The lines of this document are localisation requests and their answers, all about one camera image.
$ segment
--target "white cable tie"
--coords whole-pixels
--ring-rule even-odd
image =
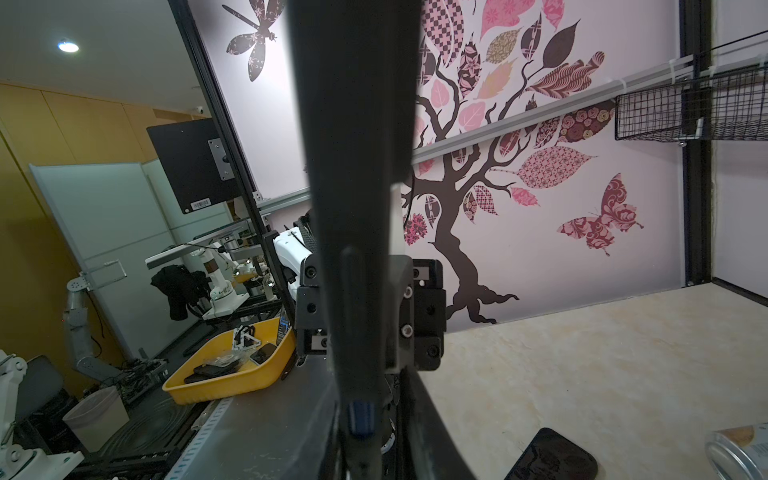
[[[674,85],[674,62],[677,61],[676,58],[673,58],[670,60],[670,72],[672,72],[672,85]]]

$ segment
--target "metal can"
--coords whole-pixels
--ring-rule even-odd
[[[711,432],[704,449],[721,480],[768,480],[768,423]]]

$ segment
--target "black cloth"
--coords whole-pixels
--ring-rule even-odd
[[[210,293],[205,273],[190,273],[184,265],[164,266],[154,274],[151,284],[168,297],[170,319],[177,322],[189,316],[187,305],[196,305]]]

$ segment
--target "patterned leaf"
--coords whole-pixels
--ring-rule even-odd
[[[559,185],[576,173],[591,157],[569,147],[548,147],[534,153],[518,170],[518,176],[528,188],[549,188]]]
[[[536,105],[536,99],[531,97],[531,100],[525,105],[525,111],[533,110],[537,106],[538,105]],[[532,131],[536,130],[536,127],[538,127],[537,124],[536,125],[528,125],[525,128],[525,134],[526,135],[530,135]]]
[[[544,11],[544,15],[546,15],[549,23],[557,28],[560,25],[560,20],[563,19],[563,11],[565,10],[564,0],[544,0],[541,10]]]
[[[435,110],[445,107],[451,100],[448,88],[442,81],[435,80],[435,83],[432,84],[432,96],[429,100]]]
[[[480,85],[478,100],[493,98],[504,90],[504,87],[507,86],[507,83],[509,82],[509,76],[512,74],[513,63],[515,63],[515,60],[502,63],[494,71],[488,74],[488,77],[486,77],[485,81]]]
[[[523,56],[526,60],[533,58],[533,54],[536,53],[538,43],[541,40],[541,14],[538,16],[536,23],[528,27],[528,30],[523,34],[523,39],[520,42],[520,50],[523,52]]]
[[[529,10],[535,0],[488,0],[482,9],[480,38],[492,27],[514,27],[520,14]]]
[[[502,63],[506,60],[518,42],[518,33],[520,33],[520,29],[500,33],[488,46],[485,60],[491,63]]]
[[[419,175],[423,175],[427,173],[432,168],[432,165],[434,164],[435,164],[434,158],[430,158],[429,160],[424,160],[422,163],[419,164]]]
[[[592,84],[590,75],[598,69],[604,60],[605,53],[599,51],[592,55],[586,65],[581,60],[576,61],[573,65],[564,63],[526,90],[537,91],[552,98],[566,98],[570,94],[588,88]]]
[[[411,215],[411,218],[406,221],[406,227],[403,229],[403,233],[405,234],[406,243],[408,245],[413,245],[426,237],[427,224],[424,221],[424,216],[421,214]]]
[[[471,190],[469,191],[469,193],[467,193],[466,197],[464,197],[464,201],[462,202],[462,208],[464,209],[464,215],[467,216],[469,221],[474,223],[475,214],[478,211],[478,203],[475,201],[475,195],[472,195]]]
[[[520,130],[511,131],[508,134],[504,134],[502,139],[498,142],[498,152],[502,157],[506,157],[509,152],[515,148],[520,138]]]
[[[538,134],[536,134],[536,145],[534,148],[544,147],[554,137],[560,125],[560,117],[550,118],[539,124]]]
[[[435,226],[437,217],[440,216],[440,202],[434,195],[427,195],[424,200],[424,211],[427,214],[427,221],[430,227]]]
[[[568,58],[576,38],[576,25],[578,25],[578,22],[564,30],[560,30],[547,43],[542,58],[544,68],[555,68]]]
[[[464,15],[458,0],[425,0],[422,27],[437,47],[442,64],[453,63],[464,43]]]
[[[510,187],[509,191],[512,194],[512,200],[521,204],[523,207],[533,207],[534,205],[538,205],[536,196],[529,190],[524,188]]]
[[[489,214],[498,215],[493,205],[493,196],[488,187],[480,184],[475,185],[475,198],[477,199],[480,210],[484,210]]]
[[[464,131],[475,130],[482,123],[483,115],[485,115],[484,101],[467,105],[464,107],[464,110],[458,114],[458,124],[462,126]]]
[[[256,34],[246,33],[238,35],[227,45],[227,53],[230,55],[240,55],[250,50],[256,44]]]
[[[458,165],[463,165],[467,161],[467,148],[464,147],[461,150],[451,152],[451,158]]]
[[[582,110],[572,111],[563,117],[558,143],[586,140],[601,131],[614,116],[616,102],[602,101]]]
[[[426,38],[424,37],[422,37],[422,43],[419,45],[419,59],[419,84],[426,85],[435,74],[437,62],[435,61],[435,54],[427,47]]]

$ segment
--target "trash bin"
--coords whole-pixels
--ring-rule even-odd
[[[63,420],[92,453],[97,452],[120,427],[128,423],[128,414],[118,388],[111,386],[85,397],[64,415]]]

